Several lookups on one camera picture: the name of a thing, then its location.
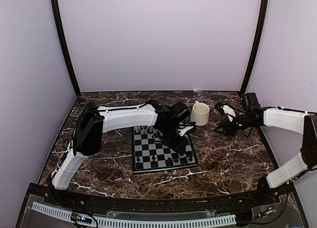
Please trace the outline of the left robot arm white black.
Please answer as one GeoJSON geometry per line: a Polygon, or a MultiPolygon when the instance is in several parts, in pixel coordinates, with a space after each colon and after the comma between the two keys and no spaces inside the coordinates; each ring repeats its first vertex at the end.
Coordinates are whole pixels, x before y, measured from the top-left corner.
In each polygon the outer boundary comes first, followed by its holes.
{"type": "Polygon", "coordinates": [[[109,131],[135,126],[151,126],[162,134],[163,143],[181,154],[185,151],[185,135],[192,132],[195,123],[182,121],[189,117],[187,106],[177,102],[165,106],[156,100],[121,107],[98,107],[88,103],[75,124],[68,147],[48,178],[53,187],[50,197],[59,206],[66,206],[70,196],[66,190],[82,163],[101,149],[102,135],[109,131]]]}

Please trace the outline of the black white chessboard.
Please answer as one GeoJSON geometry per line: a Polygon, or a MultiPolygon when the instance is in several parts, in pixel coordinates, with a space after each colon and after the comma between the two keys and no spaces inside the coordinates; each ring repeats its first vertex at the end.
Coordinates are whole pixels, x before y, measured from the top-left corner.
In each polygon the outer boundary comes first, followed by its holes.
{"type": "Polygon", "coordinates": [[[191,138],[188,138],[188,145],[184,155],[179,155],[161,142],[161,134],[152,127],[140,127],[140,132],[135,133],[134,127],[132,128],[132,171],[134,174],[142,174],[148,172],[159,172],[166,170],[186,169],[197,167],[199,165],[194,146],[191,138]],[[142,164],[141,168],[136,168],[137,157],[140,157],[139,163],[142,164]],[[187,163],[182,164],[181,159],[186,157],[187,163]],[[189,157],[193,157],[191,162],[188,161],[189,157]],[[171,158],[172,164],[168,166],[166,161],[171,158]],[[174,159],[178,158],[178,163],[174,163],[174,159]],[[152,167],[151,162],[155,161],[156,166],[152,167]]]}

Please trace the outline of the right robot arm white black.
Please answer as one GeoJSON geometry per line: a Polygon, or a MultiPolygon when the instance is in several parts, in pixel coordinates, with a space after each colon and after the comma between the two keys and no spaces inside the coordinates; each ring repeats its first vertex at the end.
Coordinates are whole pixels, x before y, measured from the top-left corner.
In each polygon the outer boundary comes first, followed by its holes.
{"type": "Polygon", "coordinates": [[[238,131],[264,128],[264,134],[277,158],[279,167],[264,177],[268,186],[253,193],[253,201],[263,205],[272,197],[270,188],[295,181],[317,165],[317,114],[281,107],[262,108],[258,105],[242,111],[229,104],[216,104],[215,109],[225,119],[215,129],[224,136],[238,131]]]}

